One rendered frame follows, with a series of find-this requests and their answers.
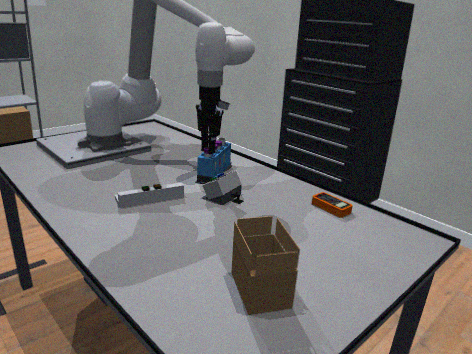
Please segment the white key housing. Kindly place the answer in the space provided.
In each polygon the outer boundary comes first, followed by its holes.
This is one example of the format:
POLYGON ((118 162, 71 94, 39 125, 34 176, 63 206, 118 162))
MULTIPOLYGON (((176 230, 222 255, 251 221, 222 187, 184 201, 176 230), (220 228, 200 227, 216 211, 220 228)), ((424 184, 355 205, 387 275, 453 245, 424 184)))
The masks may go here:
POLYGON ((202 197, 203 199, 220 205, 224 205, 236 197, 237 199, 232 202, 238 204, 243 202, 243 200, 239 199, 242 184, 236 171, 217 175, 217 177, 210 179, 208 183, 202 186, 206 193, 206 196, 202 197))

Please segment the brown cardboard box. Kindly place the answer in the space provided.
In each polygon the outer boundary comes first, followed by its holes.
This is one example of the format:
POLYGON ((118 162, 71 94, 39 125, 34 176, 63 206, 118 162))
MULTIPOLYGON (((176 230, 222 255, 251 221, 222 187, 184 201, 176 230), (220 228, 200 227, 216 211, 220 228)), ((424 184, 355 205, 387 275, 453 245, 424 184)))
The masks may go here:
POLYGON ((248 315, 293 308, 300 248, 278 218, 271 234, 272 217, 234 221, 232 276, 248 315))

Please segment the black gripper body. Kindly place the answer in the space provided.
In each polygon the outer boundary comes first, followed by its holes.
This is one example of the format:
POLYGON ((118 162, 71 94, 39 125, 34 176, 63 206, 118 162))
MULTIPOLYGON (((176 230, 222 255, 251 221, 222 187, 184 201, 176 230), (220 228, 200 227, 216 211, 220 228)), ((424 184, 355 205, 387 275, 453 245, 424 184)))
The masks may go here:
POLYGON ((218 101, 220 100, 219 87, 202 87, 199 86, 199 99, 201 100, 201 107, 205 105, 210 107, 210 115, 215 115, 216 105, 219 108, 218 101))

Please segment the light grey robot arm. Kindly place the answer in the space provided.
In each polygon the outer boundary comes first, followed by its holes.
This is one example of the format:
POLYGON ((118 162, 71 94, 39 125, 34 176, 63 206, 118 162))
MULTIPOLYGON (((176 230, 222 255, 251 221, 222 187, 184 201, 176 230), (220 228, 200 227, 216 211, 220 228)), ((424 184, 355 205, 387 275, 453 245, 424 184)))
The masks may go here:
POLYGON ((255 46, 248 36, 232 27, 223 27, 183 0, 134 0, 128 75, 122 78, 120 89, 109 81, 94 82, 87 88, 84 99, 87 137, 76 141, 79 147, 99 152, 131 146, 131 141, 123 138, 122 126, 148 118, 160 108, 161 96, 150 76, 157 5, 199 27, 198 85, 222 86, 223 67, 245 63, 254 54, 255 46))

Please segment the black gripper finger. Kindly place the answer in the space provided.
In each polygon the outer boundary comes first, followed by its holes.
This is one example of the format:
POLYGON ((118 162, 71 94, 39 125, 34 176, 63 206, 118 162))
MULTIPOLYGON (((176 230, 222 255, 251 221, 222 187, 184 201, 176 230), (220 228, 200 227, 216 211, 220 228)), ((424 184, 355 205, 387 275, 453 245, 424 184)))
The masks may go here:
POLYGON ((221 121, 224 111, 220 110, 216 105, 215 115, 210 115, 210 107, 206 107, 207 118, 209 119, 209 149, 208 154, 215 153, 216 139, 220 135, 221 121), (214 127, 213 127, 214 126, 214 127))
POLYGON ((205 115, 205 108, 206 108, 205 105, 202 105, 202 107, 201 107, 201 104, 196 105, 198 131, 201 132, 201 136, 202 136, 201 151, 204 151, 204 148, 208 147, 208 139, 209 139, 208 137, 209 119, 207 118, 207 115, 205 115))

